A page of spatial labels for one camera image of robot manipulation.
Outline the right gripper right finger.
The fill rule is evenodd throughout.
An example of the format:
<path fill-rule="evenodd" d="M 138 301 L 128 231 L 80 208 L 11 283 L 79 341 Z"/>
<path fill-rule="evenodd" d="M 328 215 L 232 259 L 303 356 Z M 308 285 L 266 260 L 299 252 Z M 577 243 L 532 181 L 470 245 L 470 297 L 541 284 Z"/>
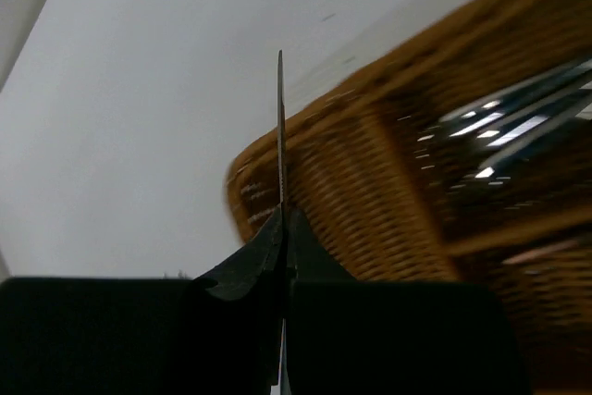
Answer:
<path fill-rule="evenodd" d="M 500 301 L 448 281 L 361 281 L 300 210 L 287 228 L 287 394 L 528 394 Z"/>

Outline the silver table knife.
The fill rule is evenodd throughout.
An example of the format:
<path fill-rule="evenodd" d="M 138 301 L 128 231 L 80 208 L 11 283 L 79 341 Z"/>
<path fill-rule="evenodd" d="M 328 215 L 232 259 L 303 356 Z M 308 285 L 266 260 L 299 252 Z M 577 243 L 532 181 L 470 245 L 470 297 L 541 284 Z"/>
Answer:
<path fill-rule="evenodd" d="M 285 212 L 288 203 L 287 189 L 287 165 L 286 165 L 286 120 L 284 105 L 284 64 L 283 52 L 277 55 L 277 156 L 278 156 L 278 183 L 280 193 L 280 205 Z"/>

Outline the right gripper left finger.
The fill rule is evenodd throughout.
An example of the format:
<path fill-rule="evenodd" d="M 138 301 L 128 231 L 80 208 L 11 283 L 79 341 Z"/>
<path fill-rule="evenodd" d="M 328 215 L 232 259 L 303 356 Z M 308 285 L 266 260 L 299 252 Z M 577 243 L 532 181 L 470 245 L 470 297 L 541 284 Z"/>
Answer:
<path fill-rule="evenodd" d="M 278 382 L 276 209 L 194 278 L 10 278 L 1 286 L 5 394 L 266 394 Z"/>

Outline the silver fork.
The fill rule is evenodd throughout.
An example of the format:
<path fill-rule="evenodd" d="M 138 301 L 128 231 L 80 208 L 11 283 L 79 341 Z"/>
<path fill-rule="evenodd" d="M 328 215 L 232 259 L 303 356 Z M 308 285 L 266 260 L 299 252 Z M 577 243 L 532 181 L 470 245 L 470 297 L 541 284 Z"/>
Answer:
<path fill-rule="evenodd" d="M 576 118 L 553 131 L 544 132 L 543 129 L 539 128 L 517 141 L 498 147 L 490 157 L 479 165 L 473 177 L 481 180 L 492 178 L 495 173 L 507 173 L 512 169 L 512 165 L 528 162 L 560 142 L 565 142 L 579 130 L 586 127 L 590 121 L 591 104 Z"/>
<path fill-rule="evenodd" d="M 495 121 L 493 127 L 481 130 L 477 139 L 488 149 L 497 149 L 539 128 L 553 131 L 576 118 L 590 102 L 590 82 L 564 93 L 557 91 Z"/>
<path fill-rule="evenodd" d="M 438 123 L 450 137 L 488 130 L 491 125 L 497 128 L 498 121 L 504 125 L 504 119 L 512 122 L 531 114 L 556 101 L 556 96 L 578 91 L 590 81 L 591 59 L 575 59 L 462 105 L 442 116 Z"/>

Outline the copper table knife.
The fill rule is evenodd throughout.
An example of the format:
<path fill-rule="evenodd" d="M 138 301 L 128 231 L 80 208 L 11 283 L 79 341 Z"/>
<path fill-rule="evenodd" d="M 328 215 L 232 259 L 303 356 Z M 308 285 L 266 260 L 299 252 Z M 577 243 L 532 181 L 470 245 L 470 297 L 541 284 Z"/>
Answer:
<path fill-rule="evenodd" d="M 566 241 L 555 242 L 552 244 L 539 246 L 534 249 L 518 253 L 514 256 L 511 256 L 511 257 L 508 257 L 508 258 L 502 260 L 501 263 L 503 265 L 518 265 L 520 263 L 536 260 L 538 258 L 545 256 L 545 255 L 568 250 L 568 249 L 577 247 L 579 245 L 580 245 L 580 241 L 578 239 L 570 239 L 570 240 L 566 240 Z"/>

